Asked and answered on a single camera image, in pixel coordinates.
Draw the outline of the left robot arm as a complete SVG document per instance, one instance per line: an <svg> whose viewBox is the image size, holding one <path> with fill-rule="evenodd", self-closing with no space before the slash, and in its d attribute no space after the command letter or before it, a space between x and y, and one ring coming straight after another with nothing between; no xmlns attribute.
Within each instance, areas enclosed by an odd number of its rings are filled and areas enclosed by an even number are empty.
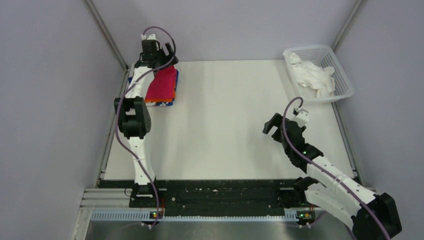
<svg viewBox="0 0 424 240"><path fill-rule="evenodd" d="M154 181L155 173L146 153L146 139L152 128L152 119L145 98L157 72L175 65L178 59L174 40L165 44L168 53L155 39L144 39L141 45L142 52L134 64L131 82L124 95L114 101L117 117L115 135L118 143L132 156L134 183L147 186Z"/></svg>

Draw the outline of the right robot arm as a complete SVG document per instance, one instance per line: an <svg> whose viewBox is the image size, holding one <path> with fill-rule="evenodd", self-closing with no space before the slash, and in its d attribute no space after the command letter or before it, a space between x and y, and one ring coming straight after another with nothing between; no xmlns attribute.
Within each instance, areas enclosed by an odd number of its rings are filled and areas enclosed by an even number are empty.
<svg viewBox="0 0 424 240"><path fill-rule="evenodd" d="M293 197L283 205L308 204L322 208L350 229L357 240L388 240L402 231L395 200L387 193L377 194L356 182L333 165L303 136L308 117L301 114L292 119L279 113L264 124L268 134L281 143L289 161L302 172L293 185Z"/></svg>

